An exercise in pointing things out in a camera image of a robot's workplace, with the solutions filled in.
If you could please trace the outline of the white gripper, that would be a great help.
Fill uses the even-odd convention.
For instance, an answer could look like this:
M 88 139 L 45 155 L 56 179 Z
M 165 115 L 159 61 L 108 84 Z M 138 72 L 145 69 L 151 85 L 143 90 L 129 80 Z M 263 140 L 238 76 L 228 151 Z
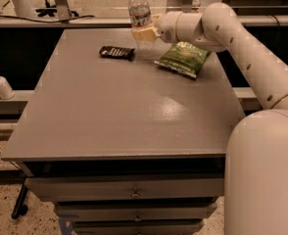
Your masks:
M 176 43 L 178 42 L 177 23 L 181 15 L 182 13 L 178 11 L 168 12 L 164 15 L 153 14 L 151 18 L 158 20 L 157 28 L 154 26 L 136 28 L 131 31 L 132 36 L 138 41 L 154 42 L 160 37 L 165 43 Z

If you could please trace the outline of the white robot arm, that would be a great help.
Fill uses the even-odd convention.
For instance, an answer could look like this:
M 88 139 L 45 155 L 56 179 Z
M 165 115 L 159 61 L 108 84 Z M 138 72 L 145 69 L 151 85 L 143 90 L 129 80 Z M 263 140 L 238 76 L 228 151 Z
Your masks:
M 201 14 L 156 15 L 152 25 L 137 27 L 132 35 L 229 52 L 263 108 L 243 118 L 228 141 L 224 234 L 288 235 L 288 66 L 223 3 Z

